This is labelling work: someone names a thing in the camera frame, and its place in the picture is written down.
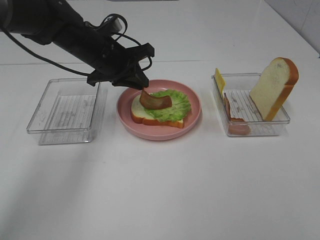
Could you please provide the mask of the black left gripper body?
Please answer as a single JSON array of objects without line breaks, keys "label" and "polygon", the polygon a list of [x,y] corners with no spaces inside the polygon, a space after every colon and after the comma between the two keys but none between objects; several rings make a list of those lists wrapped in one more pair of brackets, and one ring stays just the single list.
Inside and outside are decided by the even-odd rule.
[{"label": "black left gripper body", "polygon": [[143,73],[152,66],[155,48],[150,43],[141,44],[124,33],[116,32],[115,35],[136,43],[136,46],[125,48],[117,39],[109,37],[101,53],[101,65],[96,66],[86,80],[93,87],[99,82],[112,83],[114,80],[125,79],[134,64],[139,64]]}]

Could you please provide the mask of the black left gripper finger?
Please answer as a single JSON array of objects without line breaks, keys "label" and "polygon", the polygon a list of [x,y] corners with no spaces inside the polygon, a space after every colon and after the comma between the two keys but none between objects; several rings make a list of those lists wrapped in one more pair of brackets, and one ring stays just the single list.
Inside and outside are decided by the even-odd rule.
[{"label": "black left gripper finger", "polygon": [[135,63],[126,73],[124,78],[124,86],[136,90],[142,90],[149,86],[149,79],[144,74],[138,63]]},{"label": "black left gripper finger", "polygon": [[125,79],[122,79],[122,78],[113,80],[111,84],[114,87],[127,87],[128,86],[127,81]]}]

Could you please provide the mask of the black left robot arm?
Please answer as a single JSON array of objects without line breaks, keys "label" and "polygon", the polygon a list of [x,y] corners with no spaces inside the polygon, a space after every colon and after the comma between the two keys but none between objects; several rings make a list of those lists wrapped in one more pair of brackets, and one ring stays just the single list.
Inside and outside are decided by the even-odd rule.
[{"label": "black left robot arm", "polygon": [[[20,48],[44,62],[65,71],[85,76],[95,86],[110,82],[115,87],[142,90],[149,79],[139,62],[151,60],[155,49],[141,44],[125,34],[126,19],[117,14],[107,15],[100,25],[83,20],[65,0],[2,0],[0,2],[0,30]],[[65,67],[40,56],[24,46],[13,35],[20,34],[40,45],[55,44],[91,66],[91,73]]]}]

